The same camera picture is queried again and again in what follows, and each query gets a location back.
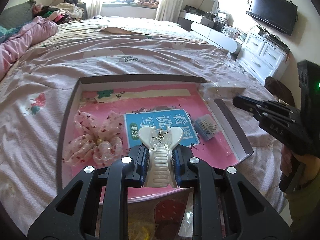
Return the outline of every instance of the hand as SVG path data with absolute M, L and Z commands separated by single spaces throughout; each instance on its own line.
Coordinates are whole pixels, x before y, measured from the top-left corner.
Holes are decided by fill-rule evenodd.
M 292 172 L 292 163 L 291 158 L 295 157 L 299 162 L 304 163 L 306 165 L 306 168 L 303 172 L 303 176 L 301 177 L 299 184 L 303 185 L 307 183 L 308 181 L 313 180 L 319 173 L 320 170 L 320 159 L 310 155 L 306 154 L 303 156 L 297 155 L 293 153 L 291 150 L 289 150 L 286 146 L 282 147 L 281 150 L 281 164 L 280 169 L 286 175 L 287 177 Z

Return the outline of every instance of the scrunchie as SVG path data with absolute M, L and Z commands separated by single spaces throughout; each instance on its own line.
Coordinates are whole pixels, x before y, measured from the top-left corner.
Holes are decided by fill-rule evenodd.
M 92 157 L 99 167 L 110 166 L 124 156 L 122 141 L 119 138 L 123 126 L 123 116 L 113 111 L 102 125 L 99 125 L 91 114 L 78 111 L 75 127 L 81 136 L 69 142 L 62 162 L 76 166 L 86 163 Z

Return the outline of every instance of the person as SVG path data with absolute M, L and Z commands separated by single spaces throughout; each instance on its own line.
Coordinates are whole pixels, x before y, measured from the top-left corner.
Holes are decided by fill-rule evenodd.
M 283 146 L 280 169 L 287 177 L 292 172 L 291 159 L 293 157 L 306 165 L 297 190 L 285 196 L 289 200 L 289 209 L 293 221 L 291 230 L 295 233 L 305 230 L 306 227 L 310 226 L 310 223 L 315 222 L 315 219 L 311 220 L 311 218 L 314 217 L 314 213 L 317 213 L 315 211 L 320 205 L 320 159 L 310 154 L 297 155 Z

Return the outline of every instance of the wall-mounted television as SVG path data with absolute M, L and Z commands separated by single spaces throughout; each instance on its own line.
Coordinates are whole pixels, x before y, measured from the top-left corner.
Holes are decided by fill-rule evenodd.
M 246 14 L 282 33 L 291 35 L 298 7 L 287 0 L 252 0 Z

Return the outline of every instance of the green oval label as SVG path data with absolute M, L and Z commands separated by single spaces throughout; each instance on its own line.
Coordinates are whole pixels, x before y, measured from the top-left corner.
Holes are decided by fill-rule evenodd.
M 132 140 L 135 140 L 135 141 L 139 140 L 138 125 L 136 123 L 132 122 L 129 127 L 130 127 L 130 135 L 131 135 Z

